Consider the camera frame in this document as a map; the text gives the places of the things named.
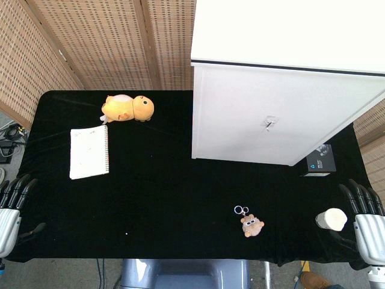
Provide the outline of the right black-fingered silver robot hand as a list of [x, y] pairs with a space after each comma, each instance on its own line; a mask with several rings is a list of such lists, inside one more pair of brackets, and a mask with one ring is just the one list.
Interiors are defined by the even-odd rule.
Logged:
[[331, 236], [343, 246], [359, 253], [370, 266], [385, 267], [385, 207], [372, 188], [364, 187], [353, 179], [348, 185], [339, 184], [354, 215], [354, 241], [343, 238], [337, 231]]

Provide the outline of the left black-fingered silver robot hand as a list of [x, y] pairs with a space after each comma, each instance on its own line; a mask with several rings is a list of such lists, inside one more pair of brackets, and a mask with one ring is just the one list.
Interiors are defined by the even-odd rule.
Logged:
[[39, 223], [33, 230], [20, 234], [21, 209], [38, 179], [25, 174], [0, 185], [0, 259], [8, 257], [18, 244], [24, 243], [44, 230], [46, 223]]

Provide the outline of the brown plush keychain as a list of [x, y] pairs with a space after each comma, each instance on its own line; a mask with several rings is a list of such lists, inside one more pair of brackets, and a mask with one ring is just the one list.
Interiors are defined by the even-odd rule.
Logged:
[[242, 230], [246, 238], [255, 237], [259, 235], [265, 223], [259, 220], [256, 216], [250, 213], [248, 207], [237, 205], [234, 207], [234, 213], [241, 217]]

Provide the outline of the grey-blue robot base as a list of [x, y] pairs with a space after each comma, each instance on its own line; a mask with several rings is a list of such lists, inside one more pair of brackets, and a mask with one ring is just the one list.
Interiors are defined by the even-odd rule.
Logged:
[[250, 289], [244, 259], [124, 259], [120, 289]]

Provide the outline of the yellow plush duck toy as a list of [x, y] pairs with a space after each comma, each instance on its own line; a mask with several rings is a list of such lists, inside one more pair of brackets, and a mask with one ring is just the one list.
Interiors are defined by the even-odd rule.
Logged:
[[107, 96], [101, 110], [100, 121], [105, 125], [114, 121], [149, 121], [153, 116], [155, 106], [146, 96], [132, 98], [128, 95], [120, 94]]

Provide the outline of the white cylindrical cup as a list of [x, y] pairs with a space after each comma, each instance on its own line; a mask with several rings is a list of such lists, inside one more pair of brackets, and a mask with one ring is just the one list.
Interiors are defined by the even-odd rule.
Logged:
[[338, 208], [330, 208], [315, 217], [315, 222], [320, 228], [337, 232], [343, 230], [347, 220], [346, 214]]

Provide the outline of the brown shoe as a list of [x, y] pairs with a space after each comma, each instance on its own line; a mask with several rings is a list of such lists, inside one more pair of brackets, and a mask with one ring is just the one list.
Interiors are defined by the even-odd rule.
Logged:
[[305, 289], [326, 289], [331, 286], [328, 280], [314, 272], [302, 272], [300, 282]]

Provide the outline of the woven bamboo folding screen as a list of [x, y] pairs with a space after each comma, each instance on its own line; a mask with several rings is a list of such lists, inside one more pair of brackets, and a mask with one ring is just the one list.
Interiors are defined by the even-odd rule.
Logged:
[[190, 90], [196, 0], [0, 0], [0, 112], [51, 90]]
[[371, 187], [385, 200], [385, 99], [354, 121]]

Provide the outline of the small black box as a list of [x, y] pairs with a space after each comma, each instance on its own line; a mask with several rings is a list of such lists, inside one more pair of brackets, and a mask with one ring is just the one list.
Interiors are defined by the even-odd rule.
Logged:
[[322, 144], [298, 164], [300, 176], [327, 176], [336, 171], [332, 146]]

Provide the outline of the white spiral notebook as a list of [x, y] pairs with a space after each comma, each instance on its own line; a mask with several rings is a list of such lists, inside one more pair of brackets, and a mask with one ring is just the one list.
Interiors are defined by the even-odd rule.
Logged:
[[70, 179], [109, 173], [108, 127], [70, 131]]

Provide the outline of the metal table leg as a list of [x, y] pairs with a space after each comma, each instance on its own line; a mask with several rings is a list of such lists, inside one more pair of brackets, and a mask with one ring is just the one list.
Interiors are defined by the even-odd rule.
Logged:
[[271, 271], [270, 271], [270, 263], [268, 261], [264, 261], [264, 272], [265, 272], [265, 289], [271, 289]]

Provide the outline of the black tablecloth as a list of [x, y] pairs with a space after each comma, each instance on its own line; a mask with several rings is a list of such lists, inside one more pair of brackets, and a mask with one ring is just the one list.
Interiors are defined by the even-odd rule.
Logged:
[[[336, 171], [302, 177], [294, 167], [191, 158], [191, 91], [146, 91], [151, 121], [109, 124], [109, 173], [72, 180], [70, 131], [98, 126], [106, 91], [49, 91], [37, 106], [19, 175], [38, 179], [22, 208], [21, 232], [46, 223], [8, 259], [230, 258], [366, 264], [316, 225], [329, 208], [353, 214], [339, 184], [369, 186], [354, 128], [330, 139]], [[246, 238], [234, 207], [265, 223]]]

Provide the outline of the white cabinet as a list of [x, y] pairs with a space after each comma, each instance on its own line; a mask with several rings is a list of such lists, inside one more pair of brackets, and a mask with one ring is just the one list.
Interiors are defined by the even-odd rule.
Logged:
[[197, 0], [191, 64], [193, 158], [294, 166], [385, 99], [385, 0]]

